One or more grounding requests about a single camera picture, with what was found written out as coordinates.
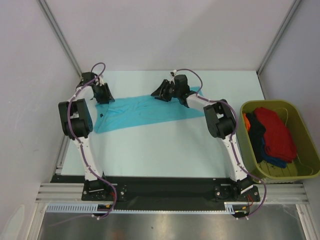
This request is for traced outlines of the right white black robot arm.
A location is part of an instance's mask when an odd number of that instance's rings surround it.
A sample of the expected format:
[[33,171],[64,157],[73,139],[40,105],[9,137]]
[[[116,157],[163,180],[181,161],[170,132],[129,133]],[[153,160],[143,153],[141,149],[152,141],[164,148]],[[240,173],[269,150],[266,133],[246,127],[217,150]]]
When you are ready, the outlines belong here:
[[237,201],[247,197],[254,184],[241,157],[236,136],[237,120],[227,101],[209,100],[191,90],[188,78],[184,74],[175,75],[173,80],[164,79],[150,96],[164,102],[170,102],[175,98],[186,108],[204,113],[208,132],[221,142],[229,157],[229,178],[234,184],[230,188],[231,196]]

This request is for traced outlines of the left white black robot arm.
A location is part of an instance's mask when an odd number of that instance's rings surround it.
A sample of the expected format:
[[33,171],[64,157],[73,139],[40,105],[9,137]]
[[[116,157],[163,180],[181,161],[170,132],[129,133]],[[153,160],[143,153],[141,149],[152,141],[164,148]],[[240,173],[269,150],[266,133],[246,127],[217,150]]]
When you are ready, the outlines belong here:
[[101,74],[83,72],[76,86],[75,94],[67,101],[58,104],[62,131],[76,146],[84,167],[84,179],[95,185],[93,194],[100,200],[110,196],[111,188],[100,182],[104,171],[95,160],[91,149],[90,136],[99,116],[96,105],[108,106],[115,101],[110,88]]

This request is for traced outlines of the turquoise t shirt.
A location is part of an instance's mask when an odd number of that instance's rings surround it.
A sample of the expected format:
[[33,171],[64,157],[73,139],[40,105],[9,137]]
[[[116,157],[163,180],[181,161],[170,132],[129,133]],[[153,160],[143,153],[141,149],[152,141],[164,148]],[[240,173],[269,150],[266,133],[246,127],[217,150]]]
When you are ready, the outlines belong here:
[[150,95],[118,98],[95,107],[97,118],[93,129],[97,134],[204,116],[202,111],[181,105],[177,98],[165,102]]

